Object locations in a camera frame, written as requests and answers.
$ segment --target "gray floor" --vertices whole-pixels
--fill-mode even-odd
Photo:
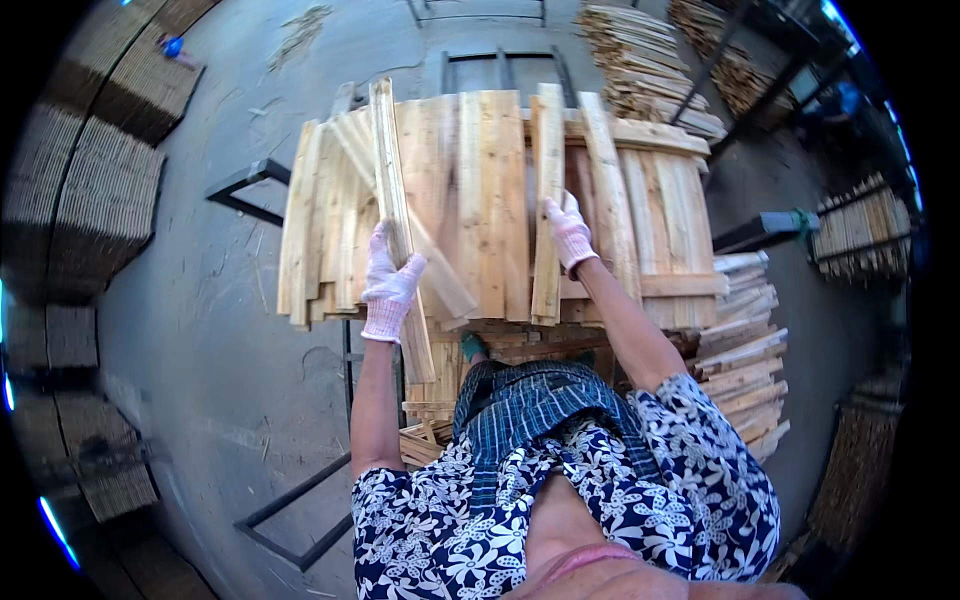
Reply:
[[[603,84],[569,22],[576,0],[548,0],[546,28],[451,19],[418,29],[405,0],[326,4],[332,13],[316,38],[273,71],[268,65],[292,33],[283,23],[312,3],[224,0],[186,34],[186,49],[207,67],[183,122],[160,146],[168,160],[156,239],[99,304],[105,386],[162,452],[153,464],[163,498],[157,514],[223,598],[318,597],[308,590],[354,596],[349,537],[300,574],[232,528],[340,456],[349,439],[339,324],[295,333],[275,316],[279,229],[205,202],[204,189],[264,156],[291,164],[300,124],[325,119],[343,82],[364,90],[389,74],[399,100],[440,93],[442,51],[486,52],[497,44],[508,52],[548,51],[557,44],[578,89]],[[647,4],[663,15],[662,1]],[[527,91],[536,81],[555,81],[552,68],[540,64],[519,71]],[[484,77],[482,69],[465,69],[462,89]],[[708,99],[729,119],[713,89]],[[738,144],[713,168],[711,224],[722,232],[761,209],[812,207],[821,185],[818,169],[785,134]],[[282,212],[282,187],[264,183],[246,193]],[[833,402],[873,365],[884,304],[824,284],[798,245],[770,255],[769,277],[780,294],[776,321],[791,331],[784,414],[793,429],[767,466],[789,540],[827,457]],[[305,550],[347,513],[350,484],[341,473],[261,531]]]

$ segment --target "blue floral shirt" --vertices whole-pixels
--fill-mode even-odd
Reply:
[[[470,517],[466,434],[410,473],[371,468],[353,487],[353,555],[363,598],[489,598],[526,576],[537,491],[561,471],[607,539],[690,580],[754,581],[780,537],[773,486],[687,374],[631,392],[662,485],[639,480],[603,420],[578,414],[517,448],[497,473],[496,506]]]

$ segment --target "blue light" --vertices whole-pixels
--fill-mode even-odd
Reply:
[[[7,377],[6,373],[4,373],[3,378],[4,396],[7,397],[7,408],[10,412],[13,412],[13,388],[10,387],[10,378]]]
[[[47,499],[43,496],[40,497],[40,508],[46,515],[47,522],[50,524],[50,528],[55,534],[57,534],[57,538],[60,539],[60,545],[63,547],[63,551],[66,553],[67,558],[70,559],[70,565],[75,569],[79,569],[80,562],[77,560],[77,555],[73,553],[73,548],[71,548],[70,544],[66,542],[66,537],[63,535],[60,525],[57,524],[57,519],[54,517],[54,512],[50,510],[50,505],[47,504]]]

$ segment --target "gloved hand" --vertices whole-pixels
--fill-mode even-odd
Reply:
[[[400,343],[400,326],[417,296],[417,281],[424,267],[426,258],[413,253],[398,271],[387,249],[387,222],[376,224],[368,251],[367,289],[360,295],[360,301],[367,304],[367,324],[360,335]]]
[[[560,210],[552,198],[547,198],[546,217],[550,220],[550,237],[557,246],[557,255],[566,269],[566,276],[576,281],[576,266],[588,258],[599,258],[599,255],[590,246],[590,229],[580,215],[577,199],[570,192],[564,194],[566,210]]]

